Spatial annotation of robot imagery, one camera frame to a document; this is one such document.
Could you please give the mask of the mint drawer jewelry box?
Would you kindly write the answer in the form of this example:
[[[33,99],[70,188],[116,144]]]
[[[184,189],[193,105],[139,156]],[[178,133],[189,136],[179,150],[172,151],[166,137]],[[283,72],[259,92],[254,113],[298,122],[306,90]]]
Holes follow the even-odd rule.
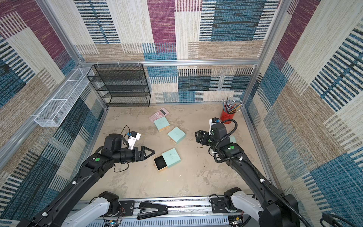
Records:
[[[229,137],[230,143],[236,143],[236,139],[234,136]]]

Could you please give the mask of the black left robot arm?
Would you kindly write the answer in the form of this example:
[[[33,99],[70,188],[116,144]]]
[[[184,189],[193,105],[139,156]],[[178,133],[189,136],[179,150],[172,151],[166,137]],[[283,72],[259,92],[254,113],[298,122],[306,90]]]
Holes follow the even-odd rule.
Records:
[[[74,206],[83,195],[116,163],[133,163],[144,161],[155,154],[155,151],[141,146],[130,149],[122,147],[126,141],[121,134],[109,134],[104,145],[89,156],[72,180],[60,194],[30,220],[22,219],[18,227],[60,227]]]

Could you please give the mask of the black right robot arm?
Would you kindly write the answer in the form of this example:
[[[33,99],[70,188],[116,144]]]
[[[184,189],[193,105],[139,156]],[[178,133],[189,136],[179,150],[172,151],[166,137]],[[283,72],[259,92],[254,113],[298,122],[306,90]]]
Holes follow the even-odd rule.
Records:
[[[230,142],[230,136],[237,130],[238,123],[232,120],[234,128],[228,132],[225,122],[211,119],[209,131],[195,132],[196,142],[209,146],[216,163],[226,163],[249,186],[255,195],[247,196],[239,189],[228,191],[228,203],[234,210],[241,210],[258,221],[261,227],[298,227],[310,223],[299,213],[297,199],[284,194],[275,187],[249,160],[244,150]]]

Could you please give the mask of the red pencil cup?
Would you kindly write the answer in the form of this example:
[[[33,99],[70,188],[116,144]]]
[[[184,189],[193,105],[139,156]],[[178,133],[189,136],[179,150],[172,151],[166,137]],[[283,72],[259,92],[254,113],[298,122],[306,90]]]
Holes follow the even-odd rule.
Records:
[[[222,110],[222,113],[220,115],[220,120],[223,122],[225,120],[233,119],[234,113],[227,113],[226,111]]]

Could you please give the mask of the pink calculator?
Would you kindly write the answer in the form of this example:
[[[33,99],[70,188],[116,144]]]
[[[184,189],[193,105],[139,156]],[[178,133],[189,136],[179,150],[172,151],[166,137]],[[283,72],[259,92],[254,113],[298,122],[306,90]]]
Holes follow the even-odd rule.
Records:
[[[161,109],[159,109],[156,113],[154,113],[153,115],[151,115],[149,117],[149,120],[153,123],[155,120],[158,120],[162,117],[165,117],[169,115],[169,112],[163,107]]]

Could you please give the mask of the black stapler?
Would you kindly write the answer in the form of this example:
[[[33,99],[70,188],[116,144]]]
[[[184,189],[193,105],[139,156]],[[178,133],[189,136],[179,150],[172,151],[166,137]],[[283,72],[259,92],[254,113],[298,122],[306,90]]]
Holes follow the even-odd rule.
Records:
[[[168,214],[168,208],[166,205],[156,204],[151,202],[141,202],[139,204],[138,220],[154,218]]]

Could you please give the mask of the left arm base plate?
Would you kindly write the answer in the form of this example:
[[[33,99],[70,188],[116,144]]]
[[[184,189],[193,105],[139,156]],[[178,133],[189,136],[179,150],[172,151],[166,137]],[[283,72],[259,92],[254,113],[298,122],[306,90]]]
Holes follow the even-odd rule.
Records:
[[[131,217],[134,211],[135,201],[112,201],[106,214],[101,215],[102,217]]]

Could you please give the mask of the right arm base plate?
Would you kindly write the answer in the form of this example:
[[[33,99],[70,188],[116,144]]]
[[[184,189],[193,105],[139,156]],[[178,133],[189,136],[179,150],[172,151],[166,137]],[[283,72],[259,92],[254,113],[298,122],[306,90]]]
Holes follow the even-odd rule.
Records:
[[[213,214],[228,213],[228,211],[226,210],[226,204],[223,197],[221,198],[216,196],[209,197],[209,202],[211,204]]]

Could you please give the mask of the white mesh wall basket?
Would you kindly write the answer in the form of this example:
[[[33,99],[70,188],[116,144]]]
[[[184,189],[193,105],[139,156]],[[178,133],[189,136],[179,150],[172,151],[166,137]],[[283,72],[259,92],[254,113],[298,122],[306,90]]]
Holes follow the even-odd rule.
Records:
[[[78,68],[41,110],[35,122],[41,127],[59,127],[89,83],[90,68]]]

